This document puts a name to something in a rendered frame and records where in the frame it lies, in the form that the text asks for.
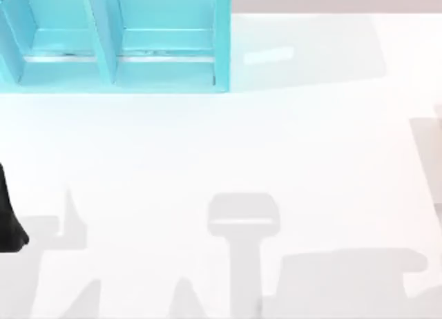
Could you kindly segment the light blue rack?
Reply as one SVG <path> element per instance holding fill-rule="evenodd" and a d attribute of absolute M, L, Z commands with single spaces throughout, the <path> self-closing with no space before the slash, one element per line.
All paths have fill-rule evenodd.
<path fill-rule="evenodd" d="M 231 0 L 0 0 L 0 93 L 226 93 Z"/>

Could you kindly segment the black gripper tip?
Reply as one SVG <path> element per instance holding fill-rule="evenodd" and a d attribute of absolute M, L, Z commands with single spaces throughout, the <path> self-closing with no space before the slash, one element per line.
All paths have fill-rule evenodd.
<path fill-rule="evenodd" d="M 6 176 L 0 163 L 0 253 L 19 252 L 29 241 L 29 235 L 11 205 Z"/>

